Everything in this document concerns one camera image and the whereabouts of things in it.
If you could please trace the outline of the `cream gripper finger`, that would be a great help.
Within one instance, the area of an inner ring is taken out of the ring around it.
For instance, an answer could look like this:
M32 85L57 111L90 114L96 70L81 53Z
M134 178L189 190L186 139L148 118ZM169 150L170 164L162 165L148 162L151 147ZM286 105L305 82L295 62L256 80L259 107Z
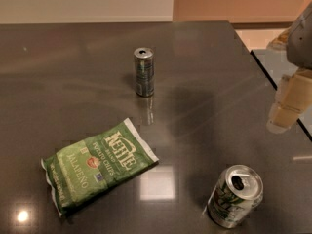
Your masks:
M312 70L299 68L292 76L283 75L266 124L267 130L281 134L288 130L312 105Z

